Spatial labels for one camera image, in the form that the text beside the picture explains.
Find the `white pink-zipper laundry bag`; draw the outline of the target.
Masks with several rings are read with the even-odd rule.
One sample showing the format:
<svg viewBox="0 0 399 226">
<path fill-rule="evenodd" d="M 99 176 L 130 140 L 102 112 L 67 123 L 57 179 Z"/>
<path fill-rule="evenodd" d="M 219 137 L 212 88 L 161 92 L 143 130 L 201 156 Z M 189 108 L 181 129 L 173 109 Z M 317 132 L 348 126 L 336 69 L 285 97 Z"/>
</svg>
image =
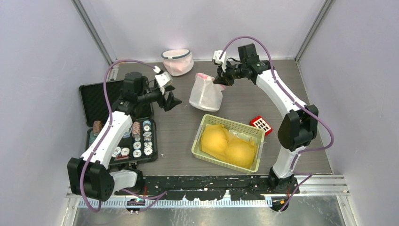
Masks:
<svg viewBox="0 0 399 226">
<path fill-rule="evenodd" d="M 222 91 L 226 87 L 214 84 L 214 80 L 214 77 L 204 73 L 195 75 L 195 82 L 189 98 L 191 106 L 207 112 L 219 111 L 223 99 Z"/>
</svg>

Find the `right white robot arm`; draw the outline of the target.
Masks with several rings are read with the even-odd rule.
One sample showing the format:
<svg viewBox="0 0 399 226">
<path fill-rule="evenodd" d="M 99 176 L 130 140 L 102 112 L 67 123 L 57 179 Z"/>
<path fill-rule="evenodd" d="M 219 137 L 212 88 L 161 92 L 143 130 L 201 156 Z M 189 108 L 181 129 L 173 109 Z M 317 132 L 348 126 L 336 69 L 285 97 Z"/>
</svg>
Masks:
<svg viewBox="0 0 399 226">
<path fill-rule="evenodd" d="M 319 111 L 293 94 L 277 75 L 271 60 L 260 59 L 254 44 L 240 46 L 238 52 L 236 64 L 231 64 L 222 50 L 214 52 L 212 61 L 218 66 L 214 83 L 232 86 L 235 80 L 247 78 L 267 94 L 281 113 L 281 148 L 267 180 L 271 191 L 281 193 L 294 184 L 293 170 L 299 154 L 317 135 Z"/>
</svg>

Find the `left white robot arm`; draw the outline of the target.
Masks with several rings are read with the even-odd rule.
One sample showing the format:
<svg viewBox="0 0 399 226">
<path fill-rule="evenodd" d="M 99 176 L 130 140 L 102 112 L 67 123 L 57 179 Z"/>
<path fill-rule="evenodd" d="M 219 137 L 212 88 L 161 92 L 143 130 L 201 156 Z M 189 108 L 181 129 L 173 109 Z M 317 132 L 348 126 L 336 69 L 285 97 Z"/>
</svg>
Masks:
<svg viewBox="0 0 399 226">
<path fill-rule="evenodd" d="M 96 140 L 80 158 L 71 158 L 67 164 L 73 194 L 104 202 L 121 189 L 126 188 L 133 195 L 144 190 L 141 171 L 120 169 L 111 172 L 109 164 L 123 135 L 132 128 L 144 105 L 156 102 L 164 111 L 169 111 L 182 103 L 174 97 L 172 83 L 171 75 L 165 71 L 155 75 L 154 86 L 151 88 L 148 79 L 141 73 L 126 74 L 120 96 L 113 103 L 110 115 Z"/>
</svg>

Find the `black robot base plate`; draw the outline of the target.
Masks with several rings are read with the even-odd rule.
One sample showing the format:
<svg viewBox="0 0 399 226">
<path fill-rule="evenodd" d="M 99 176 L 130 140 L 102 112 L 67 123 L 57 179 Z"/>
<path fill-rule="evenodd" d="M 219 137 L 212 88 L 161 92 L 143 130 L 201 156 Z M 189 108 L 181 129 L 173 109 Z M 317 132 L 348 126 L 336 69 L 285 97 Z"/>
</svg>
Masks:
<svg viewBox="0 0 399 226">
<path fill-rule="evenodd" d="M 297 187 L 297 179 L 289 185 L 271 187 L 267 175 L 230 175 L 230 176 L 147 176 L 137 185 L 127 188 L 139 195 L 156 196 L 167 192 L 161 200 L 189 201 L 221 200 L 229 195 L 232 201 L 264 199 L 266 194 L 276 194 L 287 198 Z"/>
</svg>

